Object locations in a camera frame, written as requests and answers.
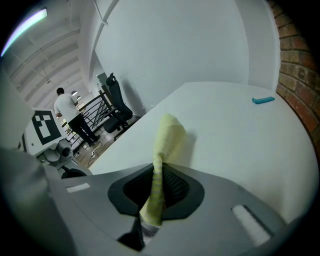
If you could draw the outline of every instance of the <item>railing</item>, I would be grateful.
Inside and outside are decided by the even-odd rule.
[[[84,120],[93,132],[99,129],[104,121],[109,118],[104,117],[104,115],[112,110],[112,106],[105,98],[105,94],[105,92],[101,93],[99,96],[93,98],[86,105],[79,109]],[[66,138],[67,141],[72,144],[72,149],[75,150],[78,146],[81,145],[83,139],[77,133],[72,131],[67,122],[64,122],[62,128],[68,135]]]

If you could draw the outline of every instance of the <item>yellow towel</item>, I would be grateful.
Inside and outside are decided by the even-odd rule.
[[[159,124],[153,149],[153,177],[151,193],[140,210],[143,220],[160,226],[164,207],[162,163],[170,163],[178,155],[186,135],[185,128],[171,114],[165,114]]]

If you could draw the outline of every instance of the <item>brick wall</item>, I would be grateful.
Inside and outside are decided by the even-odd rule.
[[[304,124],[320,159],[320,76],[307,42],[274,0],[268,0],[280,39],[281,66],[276,92]]]

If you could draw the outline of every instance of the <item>teal handle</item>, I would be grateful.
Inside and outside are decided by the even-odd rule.
[[[266,102],[271,102],[274,101],[275,98],[274,97],[266,97],[266,98],[252,98],[252,102],[254,102],[255,104],[261,104],[261,103],[266,103]]]

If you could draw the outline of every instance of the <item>ceiling light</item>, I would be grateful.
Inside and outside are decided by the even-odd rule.
[[[22,24],[20,24],[12,33],[12,35],[9,37],[9,40],[6,42],[2,52],[1,57],[5,54],[6,50],[12,45],[12,43],[28,28],[30,28],[33,24],[37,23],[38,21],[42,20],[44,17],[47,16],[47,9],[44,8],[34,15],[32,15],[30,18],[28,18],[26,21],[24,21]]]

